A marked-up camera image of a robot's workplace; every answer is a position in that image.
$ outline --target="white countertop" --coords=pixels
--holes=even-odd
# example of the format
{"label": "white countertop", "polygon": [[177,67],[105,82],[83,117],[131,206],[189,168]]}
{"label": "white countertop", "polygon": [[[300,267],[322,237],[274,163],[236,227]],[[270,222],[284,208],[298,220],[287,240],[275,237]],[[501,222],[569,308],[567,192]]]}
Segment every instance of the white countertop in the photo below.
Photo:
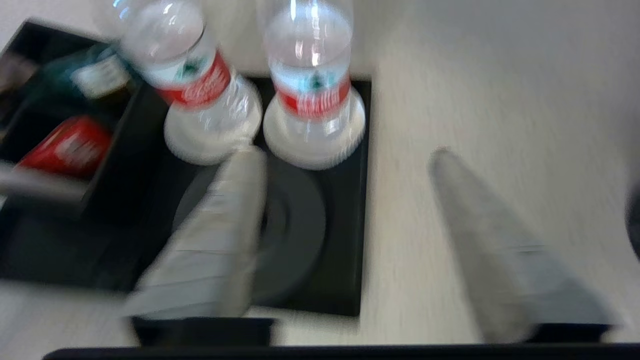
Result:
{"label": "white countertop", "polygon": [[[0,44],[29,16],[95,32],[90,1],[4,0]],[[209,1],[230,63],[267,71],[252,0]],[[640,180],[640,2],[356,1],[353,72],[374,82],[359,322],[253,309],[286,345],[479,341],[426,164],[447,145],[640,341],[640,263],[625,206]],[[0,286],[0,354],[133,345],[121,299]]]}

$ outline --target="red bottle label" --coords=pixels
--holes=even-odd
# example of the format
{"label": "red bottle label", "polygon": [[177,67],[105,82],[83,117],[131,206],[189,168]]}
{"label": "red bottle label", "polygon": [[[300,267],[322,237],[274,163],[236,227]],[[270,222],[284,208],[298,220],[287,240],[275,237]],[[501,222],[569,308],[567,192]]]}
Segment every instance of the red bottle label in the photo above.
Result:
{"label": "red bottle label", "polygon": [[351,79],[346,76],[338,86],[318,92],[292,94],[278,87],[278,96],[283,106],[299,117],[319,119],[340,109],[351,91]]}
{"label": "red bottle label", "polygon": [[211,68],[202,77],[180,88],[158,88],[158,92],[170,104],[178,103],[185,108],[201,108],[218,100],[230,82],[229,67],[217,51]]}
{"label": "red bottle label", "polygon": [[111,135],[89,116],[82,115],[60,124],[18,166],[88,179],[110,146]]}

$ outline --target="black serving tray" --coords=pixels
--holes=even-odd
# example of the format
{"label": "black serving tray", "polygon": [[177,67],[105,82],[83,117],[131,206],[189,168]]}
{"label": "black serving tray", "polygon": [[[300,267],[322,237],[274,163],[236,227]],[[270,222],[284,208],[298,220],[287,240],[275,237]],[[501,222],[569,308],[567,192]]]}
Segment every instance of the black serving tray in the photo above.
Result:
{"label": "black serving tray", "polygon": [[[14,42],[27,41],[20,36],[17,35]],[[275,95],[271,80],[248,80],[259,89],[266,108]],[[354,81],[353,86],[364,100],[368,120],[371,82]],[[130,117],[144,119],[148,113],[166,112],[166,106],[155,102],[155,95],[145,92],[139,96],[146,97],[146,101],[142,106],[129,109]],[[176,209],[190,184],[198,174],[212,170],[179,160],[167,149],[161,132],[154,130],[153,133],[154,137],[142,146],[140,140],[148,136],[142,127],[122,129],[120,136],[126,142],[140,146],[134,150],[154,154],[154,157],[152,161],[140,162],[123,153],[117,157],[118,161],[109,163],[104,169],[105,181],[93,195],[96,200],[90,202],[98,216],[65,218],[53,211],[26,208],[21,199],[9,198],[0,210],[0,278],[131,291],[171,236]],[[256,144],[273,157],[261,132]],[[361,145],[346,161],[325,171],[303,170],[323,196],[326,216],[323,246],[304,281],[279,299],[261,305],[359,315],[368,145],[367,130]],[[131,148],[125,147],[125,150],[130,152]],[[149,175],[134,182],[140,190],[137,197],[118,206],[110,199],[130,191],[126,182],[118,180],[126,177],[127,172]],[[124,213],[134,221],[105,222],[104,216],[100,216],[105,211]]]}

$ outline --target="black storage box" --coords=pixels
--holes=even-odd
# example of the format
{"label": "black storage box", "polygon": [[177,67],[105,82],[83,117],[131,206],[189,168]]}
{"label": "black storage box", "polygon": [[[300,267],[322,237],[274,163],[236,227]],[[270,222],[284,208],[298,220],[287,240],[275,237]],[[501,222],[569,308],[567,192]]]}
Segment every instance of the black storage box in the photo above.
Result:
{"label": "black storage box", "polygon": [[[44,65],[74,54],[99,42],[27,20],[4,50]],[[58,203],[31,194],[10,194],[14,206],[43,211],[59,217],[88,217],[98,222],[133,224],[137,221],[143,197],[154,168],[159,161],[167,104],[153,88],[140,83],[121,119],[111,122],[112,144],[78,203]],[[0,144],[0,160],[18,162],[36,147],[53,129],[74,115],[99,118],[93,109],[70,102],[31,104],[23,101],[9,119],[6,136]]]}

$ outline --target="bottle base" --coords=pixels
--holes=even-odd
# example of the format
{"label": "bottle base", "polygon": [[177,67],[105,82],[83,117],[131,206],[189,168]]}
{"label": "bottle base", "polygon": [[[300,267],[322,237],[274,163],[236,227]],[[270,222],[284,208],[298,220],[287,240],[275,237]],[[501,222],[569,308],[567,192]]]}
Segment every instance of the bottle base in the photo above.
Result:
{"label": "bottle base", "polygon": [[250,93],[248,96],[256,99],[255,104],[234,128],[223,133],[208,132],[195,125],[201,117],[198,113],[184,113],[172,107],[164,122],[164,140],[173,155],[190,164],[211,166],[235,150],[251,145],[262,123],[262,105],[255,87],[244,83],[243,86]]}
{"label": "bottle base", "polygon": [[364,104],[355,89],[349,93],[349,117],[337,133],[310,144],[304,134],[292,134],[285,122],[291,121],[276,98],[264,116],[264,138],[271,152],[280,159],[306,170],[326,170],[346,160],[360,145],[366,127]]}

